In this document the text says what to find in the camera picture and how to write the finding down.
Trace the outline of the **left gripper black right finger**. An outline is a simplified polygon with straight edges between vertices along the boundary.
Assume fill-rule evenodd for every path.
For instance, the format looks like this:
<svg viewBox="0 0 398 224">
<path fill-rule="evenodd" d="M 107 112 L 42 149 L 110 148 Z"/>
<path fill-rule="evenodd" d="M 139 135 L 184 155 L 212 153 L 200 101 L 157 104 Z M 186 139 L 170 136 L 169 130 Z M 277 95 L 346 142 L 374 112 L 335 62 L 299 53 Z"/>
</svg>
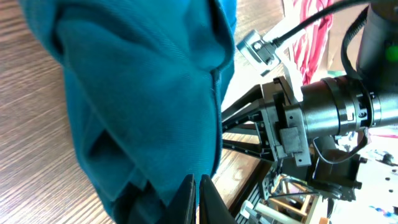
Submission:
<svg viewBox="0 0 398 224">
<path fill-rule="evenodd" d="M 200 224 L 237 224 L 209 175 L 200 181 Z"/>
</svg>

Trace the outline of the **blue t-shirt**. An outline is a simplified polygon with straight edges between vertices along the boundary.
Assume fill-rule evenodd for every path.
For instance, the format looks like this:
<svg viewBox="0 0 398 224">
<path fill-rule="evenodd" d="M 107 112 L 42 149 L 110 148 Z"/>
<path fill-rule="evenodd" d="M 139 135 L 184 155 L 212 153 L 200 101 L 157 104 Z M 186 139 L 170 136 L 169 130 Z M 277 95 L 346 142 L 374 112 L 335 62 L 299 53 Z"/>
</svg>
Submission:
<svg viewBox="0 0 398 224">
<path fill-rule="evenodd" d="M 24 0 L 62 66 L 76 158 L 116 223 L 155 223 L 216 173 L 235 1 Z"/>
</svg>

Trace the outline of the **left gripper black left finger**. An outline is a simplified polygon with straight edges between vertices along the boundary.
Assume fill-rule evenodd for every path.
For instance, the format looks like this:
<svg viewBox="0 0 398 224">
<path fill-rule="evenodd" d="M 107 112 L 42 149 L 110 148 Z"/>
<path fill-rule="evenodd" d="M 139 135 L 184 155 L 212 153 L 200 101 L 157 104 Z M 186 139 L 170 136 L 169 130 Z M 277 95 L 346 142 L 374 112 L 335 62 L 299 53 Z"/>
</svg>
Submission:
<svg viewBox="0 0 398 224">
<path fill-rule="evenodd" d="M 193 174 L 188 174 L 182 181 L 175 197 L 168 206 L 164 223 L 192 224 L 196 220 L 196 182 Z"/>
</svg>

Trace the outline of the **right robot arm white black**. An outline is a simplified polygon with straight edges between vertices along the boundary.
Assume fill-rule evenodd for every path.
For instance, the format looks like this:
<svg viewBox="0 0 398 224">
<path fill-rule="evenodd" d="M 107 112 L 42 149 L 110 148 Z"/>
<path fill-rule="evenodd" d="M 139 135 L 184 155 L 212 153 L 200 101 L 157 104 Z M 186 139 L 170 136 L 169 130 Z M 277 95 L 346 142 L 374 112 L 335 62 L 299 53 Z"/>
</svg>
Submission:
<svg viewBox="0 0 398 224">
<path fill-rule="evenodd" d="M 397 123 L 397 2 L 367 1 L 341 45 L 345 75 L 294 89 L 277 77 L 256 85 L 222 114 L 226 133 L 258 137 L 257 144 L 225 140 L 223 147 L 271 167 L 256 178 L 263 199 L 279 175 L 296 178 L 311 194 L 353 201 L 363 137 L 350 152 L 338 137 Z"/>
</svg>

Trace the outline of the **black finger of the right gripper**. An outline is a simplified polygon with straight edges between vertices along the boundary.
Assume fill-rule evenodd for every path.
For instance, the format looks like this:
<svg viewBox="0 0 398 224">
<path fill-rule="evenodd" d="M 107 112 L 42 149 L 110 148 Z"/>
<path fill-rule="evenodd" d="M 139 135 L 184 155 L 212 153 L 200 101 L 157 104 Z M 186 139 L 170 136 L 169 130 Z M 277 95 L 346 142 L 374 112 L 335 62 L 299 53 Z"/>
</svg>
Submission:
<svg viewBox="0 0 398 224">
<path fill-rule="evenodd" d="M 254 144 L 248 142 L 223 140 L 223 149 L 236 151 L 263 161 L 274 162 L 274 156 L 269 147 L 264 147 L 262 144 Z"/>
<path fill-rule="evenodd" d="M 228 118 L 236 114 L 239 110 L 243 109 L 245 106 L 253 103 L 255 100 L 262 98 L 262 88 L 260 84 L 252 87 L 248 92 L 246 92 L 242 97 L 237 99 L 231 106 L 226 108 L 221 114 L 221 121 L 223 125 L 223 132 L 231 129 L 230 126 L 226 124 Z"/>
</svg>

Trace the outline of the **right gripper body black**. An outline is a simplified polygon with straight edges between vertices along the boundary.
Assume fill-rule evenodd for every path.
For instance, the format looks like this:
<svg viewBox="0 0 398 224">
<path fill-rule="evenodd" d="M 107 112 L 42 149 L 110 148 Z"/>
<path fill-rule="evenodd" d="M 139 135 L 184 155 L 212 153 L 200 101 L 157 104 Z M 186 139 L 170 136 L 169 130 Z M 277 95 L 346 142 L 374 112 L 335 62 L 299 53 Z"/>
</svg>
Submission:
<svg viewBox="0 0 398 224">
<path fill-rule="evenodd" d="M 298 167 L 312 164 L 300 103 L 284 77 L 260 84 L 262 98 L 228 118 L 225 133 L 257 136 L 258 144 L 269 147 L 275 161 L 294 159 Z"/>
</svg>

